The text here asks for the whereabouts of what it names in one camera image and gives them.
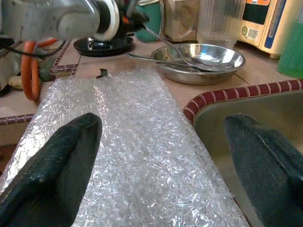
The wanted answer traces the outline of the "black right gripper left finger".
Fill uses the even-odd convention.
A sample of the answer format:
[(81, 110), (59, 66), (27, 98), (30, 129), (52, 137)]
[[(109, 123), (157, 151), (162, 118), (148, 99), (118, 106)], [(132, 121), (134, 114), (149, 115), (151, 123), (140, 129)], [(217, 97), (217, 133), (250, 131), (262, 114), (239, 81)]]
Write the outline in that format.
[(95, 163), (102, 121), (85, 113), (60, 127), (0, 196), (3, 227), (70, 227)]

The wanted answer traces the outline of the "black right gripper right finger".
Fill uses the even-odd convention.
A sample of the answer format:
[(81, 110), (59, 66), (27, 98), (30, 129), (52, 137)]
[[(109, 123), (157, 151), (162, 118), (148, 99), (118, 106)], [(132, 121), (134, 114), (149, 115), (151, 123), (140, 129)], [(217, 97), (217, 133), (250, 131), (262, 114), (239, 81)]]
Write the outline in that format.
[(240, 182), (266, 227), (303, 225), (303, 155), (277, 130), (246, 114), (224, 120)]

